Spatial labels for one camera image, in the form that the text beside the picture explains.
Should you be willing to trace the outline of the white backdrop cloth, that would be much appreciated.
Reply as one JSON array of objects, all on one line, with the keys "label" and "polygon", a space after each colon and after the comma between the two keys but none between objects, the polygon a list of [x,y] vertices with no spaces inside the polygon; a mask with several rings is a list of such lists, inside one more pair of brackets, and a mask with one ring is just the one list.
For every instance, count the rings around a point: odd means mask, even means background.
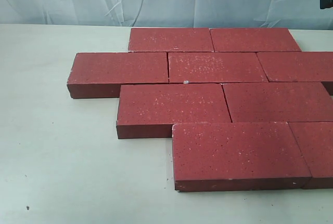
[{"label": "white backdrop cloth", "polygon": [[319,0],[1,0],[1,23],[332,29]]}]

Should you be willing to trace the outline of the red brick with white speckles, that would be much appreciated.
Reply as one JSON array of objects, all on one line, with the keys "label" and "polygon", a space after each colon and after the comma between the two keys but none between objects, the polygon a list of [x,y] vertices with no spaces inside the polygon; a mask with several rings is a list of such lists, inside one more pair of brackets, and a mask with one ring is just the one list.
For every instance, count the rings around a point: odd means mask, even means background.
[{"label": "red brick with white speckles", "polygon": [[267,82],[253,52],[170,52],[170,83]]}]

